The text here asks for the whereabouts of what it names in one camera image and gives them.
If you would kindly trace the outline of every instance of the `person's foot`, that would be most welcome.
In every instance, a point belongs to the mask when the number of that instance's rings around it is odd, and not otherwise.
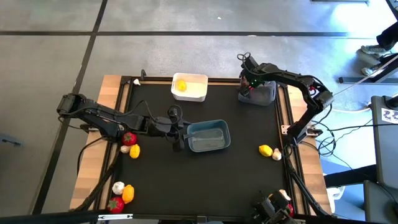
[[[362,69],[361,69],[361,72],[362,72],[363,75],[370,76],[370,75],[373,75],[373,73],[374,73],[377,69],[379,69],[380,67],[381,67],[381,63],[379,63],[379,64],[377,64],[377,65],[373,65],[373,66],[371,66],[371,67],[362,68]]]
[[[361,46],[361,50],[366,54],[376,54],[378,56],[383,56],[384,54],[389,52],[389,50],[386,50],[379,45]]]

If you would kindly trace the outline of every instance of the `white garlic bulb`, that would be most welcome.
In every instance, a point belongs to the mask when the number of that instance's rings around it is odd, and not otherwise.
[[[129,153],[131,146],[121,146],[120,151],[123,153]]]
[[[139,80],[138,79],[135,79],[134,81],[132,81],[133,82],[133,84],[135,84],[135,85],[141,85],[141,83],[139,83]]]
[[[286,193],[286,190],[280,189],[279,192],[285,197],[286,200],[290,201],[292,200]]]
[[[280,153],[278,148],[275,148],[274,153],[272,153],[272,158],[279,161],[282,158],[282,153]]]
[[[124,189],[124,183],[121,181],[114,183],[112,186],[112,191],[116,195],[123,194],[123,189]]]

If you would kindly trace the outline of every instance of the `toy lemon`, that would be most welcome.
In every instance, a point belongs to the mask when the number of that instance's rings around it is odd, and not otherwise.
[[[185,83],[184,80],[177,81],[177,89],[180,90],[180,91],[187,90],[187,83]]]
[[[259,146],[259,152],[261,153],[261,155],[269,157],[269,156],[272,156],[272,153],[274,151],[268,145],[262,145],[262,146]]]
[[[134,187],[131,185],[125,186],[123,189],[122,199],[124,203],[129,203],[134,198]]]
[[[140,151],[141,150],[140,150],[138,144],[135,144],[135,145],[131,146],[130,157],[133,158],[133,159],[137,159],[138,156],[139,156]]]

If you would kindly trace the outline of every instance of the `white sticker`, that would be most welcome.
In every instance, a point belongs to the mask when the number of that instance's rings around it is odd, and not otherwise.
[[[388,123],[398,124],[398,111],[381,108],[381,119]]]

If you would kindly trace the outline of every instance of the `red tomato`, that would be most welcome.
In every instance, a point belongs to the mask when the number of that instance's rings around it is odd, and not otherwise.
[[[122,213],[123,208],[124,208],[124,202],[123,202],[123,199],[121,197],[113,197],[113,198],[111,198],[111,200],[109,200],[108,210],[112,214],[120,214],[120,213]]]
[[[132,146],[137,143],[137,136],[131,132],[123,134],[122,142],[125,146]]]
[[[290,213],[289,213],[289,215],[290,215],[290,217],[292,217],[292,218],[293,218],[293,215],[294,215],[293,206],[292,206],[291,204],[288,204],[287,206],[288,206],[288,207],[289,207],[289,209],[290,209]]]

